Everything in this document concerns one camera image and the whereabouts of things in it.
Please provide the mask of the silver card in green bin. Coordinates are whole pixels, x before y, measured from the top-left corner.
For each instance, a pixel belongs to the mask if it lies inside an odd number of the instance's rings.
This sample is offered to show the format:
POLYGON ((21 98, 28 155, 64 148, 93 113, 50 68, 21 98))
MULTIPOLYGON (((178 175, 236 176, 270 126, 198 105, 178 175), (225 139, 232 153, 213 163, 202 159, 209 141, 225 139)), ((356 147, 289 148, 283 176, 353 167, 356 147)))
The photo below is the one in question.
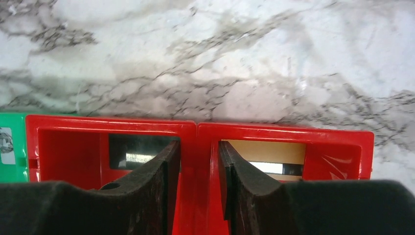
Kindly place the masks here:
POLYGON ((8 127, 0 128, 0 158, 4 165, 15 165, 12 130, 8 127))

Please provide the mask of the red plastic bin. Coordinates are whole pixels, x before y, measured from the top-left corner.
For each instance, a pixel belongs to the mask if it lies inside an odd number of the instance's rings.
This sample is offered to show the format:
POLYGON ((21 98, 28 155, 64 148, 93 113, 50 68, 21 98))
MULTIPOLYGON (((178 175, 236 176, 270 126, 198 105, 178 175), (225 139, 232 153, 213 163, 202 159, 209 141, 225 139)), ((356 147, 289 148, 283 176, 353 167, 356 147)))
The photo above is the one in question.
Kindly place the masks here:
POLYGON ((97 189, 128 173, 110 162, 111 138, 178 137, 181 175, 173 233, 206 235, 209 161, 199 153, 197 124, 189 120, 28 115, 29 178, 63 180, 97 189))
POLYGON ((210 161, 209 198, 204 203, 206 229, 198 234, 226 235, 219 185, 218 143, 228 140, 292 142, 306 145, 302 171, 304 180, 366 180, 372 172, 374 134, 284 126, 275 124, 198 124, 197 138, 203 157, 210 161))

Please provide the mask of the gold card in red bin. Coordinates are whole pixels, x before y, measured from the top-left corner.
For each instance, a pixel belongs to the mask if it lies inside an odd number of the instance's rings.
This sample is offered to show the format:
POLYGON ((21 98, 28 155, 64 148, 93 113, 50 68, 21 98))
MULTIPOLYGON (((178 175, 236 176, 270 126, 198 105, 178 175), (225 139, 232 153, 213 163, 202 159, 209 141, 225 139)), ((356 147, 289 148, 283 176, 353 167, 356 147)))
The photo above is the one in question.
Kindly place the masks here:
POLYGON ((302 179, 306 145, 292 142, 228 140, 256 168, 280 181, 302 179))

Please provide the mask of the black card in red bin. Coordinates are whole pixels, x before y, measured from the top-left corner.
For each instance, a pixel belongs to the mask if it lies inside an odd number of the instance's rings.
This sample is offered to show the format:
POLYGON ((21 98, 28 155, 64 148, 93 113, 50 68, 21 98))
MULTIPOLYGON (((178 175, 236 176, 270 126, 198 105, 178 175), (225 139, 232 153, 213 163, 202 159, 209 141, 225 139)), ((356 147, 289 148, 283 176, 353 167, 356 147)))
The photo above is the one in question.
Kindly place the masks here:
POLYGON ((175 136, 109 134, 109 163, 111 169, 133 170, 158 155, 175 136))

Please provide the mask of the green plastic bin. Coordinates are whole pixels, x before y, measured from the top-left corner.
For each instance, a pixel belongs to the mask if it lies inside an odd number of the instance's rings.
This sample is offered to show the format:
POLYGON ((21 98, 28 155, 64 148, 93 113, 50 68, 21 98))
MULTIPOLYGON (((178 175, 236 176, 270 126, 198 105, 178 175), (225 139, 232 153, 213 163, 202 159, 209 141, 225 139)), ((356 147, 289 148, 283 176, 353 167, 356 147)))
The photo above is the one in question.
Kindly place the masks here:
POLYGON ((28 182, 26 114, 0 114, 0 182, 28 182))

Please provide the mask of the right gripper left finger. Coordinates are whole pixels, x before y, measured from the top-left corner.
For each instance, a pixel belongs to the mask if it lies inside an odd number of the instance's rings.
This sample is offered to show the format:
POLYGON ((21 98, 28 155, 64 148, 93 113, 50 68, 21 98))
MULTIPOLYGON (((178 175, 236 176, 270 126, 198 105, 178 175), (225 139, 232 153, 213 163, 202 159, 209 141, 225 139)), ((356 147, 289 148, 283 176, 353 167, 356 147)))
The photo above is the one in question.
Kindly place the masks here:
POLYGON ((181 145, 102 188, 63 181, 2 184, 3 235, 170 235, 173 231, 181 145))

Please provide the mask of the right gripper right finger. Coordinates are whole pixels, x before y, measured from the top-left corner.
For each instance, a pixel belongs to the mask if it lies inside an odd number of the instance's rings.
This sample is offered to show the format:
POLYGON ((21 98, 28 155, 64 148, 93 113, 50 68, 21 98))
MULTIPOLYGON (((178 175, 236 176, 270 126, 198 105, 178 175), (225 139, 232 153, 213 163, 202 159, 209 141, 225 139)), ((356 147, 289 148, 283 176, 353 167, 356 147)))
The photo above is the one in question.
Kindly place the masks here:
POLYGON ((218 144, 224 220, 232 235, 412 235, 415 197, 388 180, 282 183, 218 144))

